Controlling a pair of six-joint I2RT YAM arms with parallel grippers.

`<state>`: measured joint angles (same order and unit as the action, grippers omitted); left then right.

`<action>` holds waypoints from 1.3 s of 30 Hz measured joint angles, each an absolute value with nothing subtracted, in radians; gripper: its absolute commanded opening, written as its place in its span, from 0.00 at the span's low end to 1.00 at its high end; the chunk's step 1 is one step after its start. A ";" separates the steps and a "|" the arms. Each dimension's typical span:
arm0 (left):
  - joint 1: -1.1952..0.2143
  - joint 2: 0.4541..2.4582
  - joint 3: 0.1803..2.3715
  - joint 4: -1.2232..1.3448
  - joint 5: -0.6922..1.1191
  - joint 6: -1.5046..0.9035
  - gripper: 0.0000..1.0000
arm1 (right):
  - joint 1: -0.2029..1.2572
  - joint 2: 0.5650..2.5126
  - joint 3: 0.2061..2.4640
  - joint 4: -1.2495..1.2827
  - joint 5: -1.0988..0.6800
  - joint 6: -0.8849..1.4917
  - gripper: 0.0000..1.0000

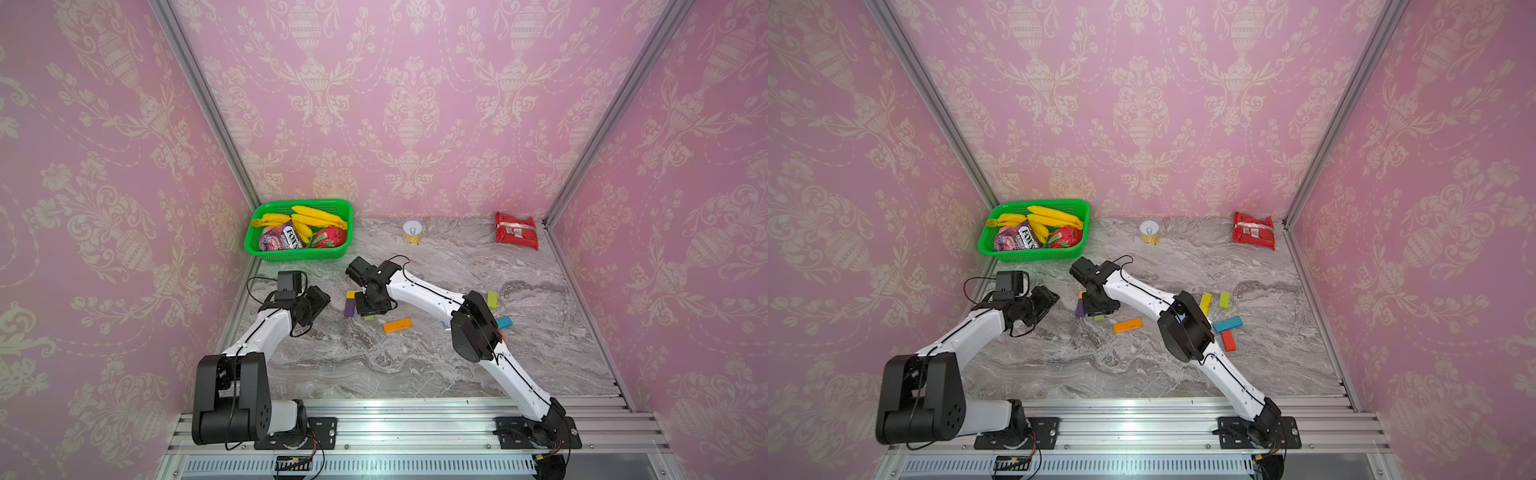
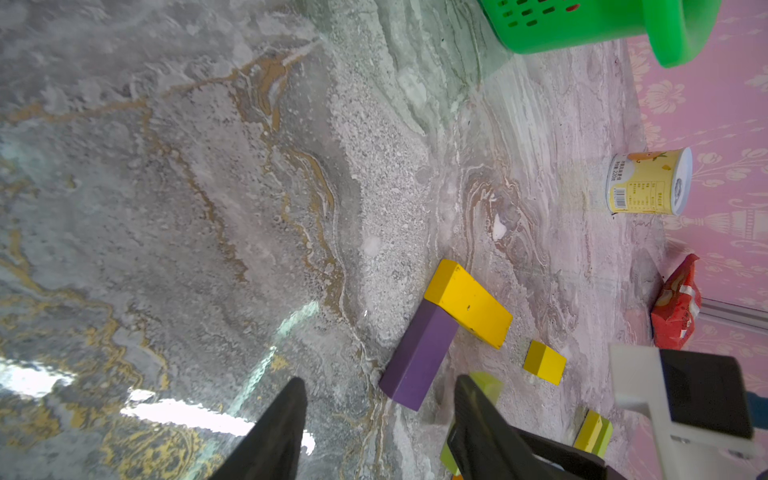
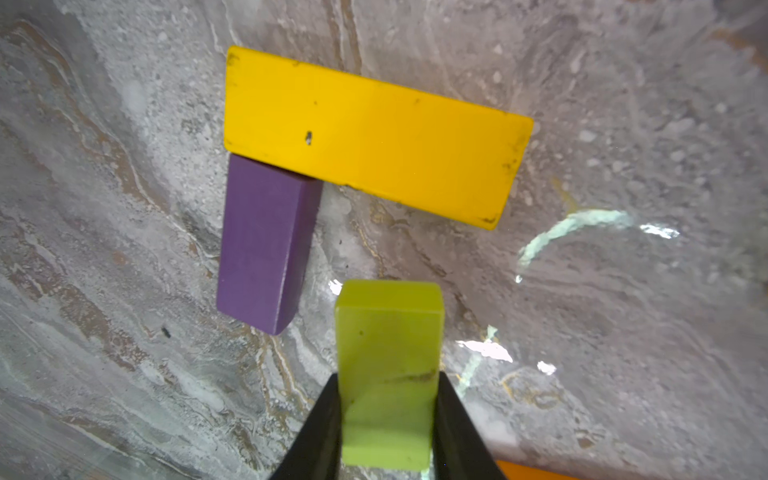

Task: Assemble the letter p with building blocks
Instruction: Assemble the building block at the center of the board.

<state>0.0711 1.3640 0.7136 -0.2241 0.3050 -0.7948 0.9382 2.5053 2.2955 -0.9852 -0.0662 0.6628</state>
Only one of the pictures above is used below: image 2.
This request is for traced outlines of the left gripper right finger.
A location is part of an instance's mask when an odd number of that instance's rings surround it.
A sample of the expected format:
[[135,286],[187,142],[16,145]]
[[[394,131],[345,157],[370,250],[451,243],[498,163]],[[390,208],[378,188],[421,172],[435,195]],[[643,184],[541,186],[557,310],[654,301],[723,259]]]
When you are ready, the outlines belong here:
[[465,479],[621,479],[600,457],[508,424],[468,375],[454,388],[448,447]]

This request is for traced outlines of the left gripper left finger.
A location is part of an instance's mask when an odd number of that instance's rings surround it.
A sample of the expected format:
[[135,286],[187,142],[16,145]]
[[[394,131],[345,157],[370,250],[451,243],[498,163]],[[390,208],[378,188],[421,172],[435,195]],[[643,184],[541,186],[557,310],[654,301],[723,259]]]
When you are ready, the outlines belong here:
[[307,404],[305,382],[293,377],[210,479],[295,479]]

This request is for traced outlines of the purple block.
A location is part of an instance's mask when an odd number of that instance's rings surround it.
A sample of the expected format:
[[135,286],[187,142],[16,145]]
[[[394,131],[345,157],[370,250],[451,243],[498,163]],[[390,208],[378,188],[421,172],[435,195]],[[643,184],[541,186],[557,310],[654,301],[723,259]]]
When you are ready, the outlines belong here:
[[458,327],[444,309],[424,299],[379,381],[380,389],[394,402],[418,411]]

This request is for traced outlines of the small yellow block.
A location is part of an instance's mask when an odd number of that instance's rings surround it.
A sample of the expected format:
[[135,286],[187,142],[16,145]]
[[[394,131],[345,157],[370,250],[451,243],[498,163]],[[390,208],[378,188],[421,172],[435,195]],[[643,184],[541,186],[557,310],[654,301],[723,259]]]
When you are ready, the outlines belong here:
[[523,364],[523,369],[553,385],[559,385],[562,381],[567,359],[536,340],[532,340]]

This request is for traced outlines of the long yellow block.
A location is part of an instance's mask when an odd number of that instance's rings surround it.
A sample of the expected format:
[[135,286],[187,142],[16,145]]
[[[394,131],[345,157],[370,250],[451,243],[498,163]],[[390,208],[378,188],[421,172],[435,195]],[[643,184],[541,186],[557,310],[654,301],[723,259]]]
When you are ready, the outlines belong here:
[[424,298],[477,338],[502,348],[513,315],[456,261],[440,261]]

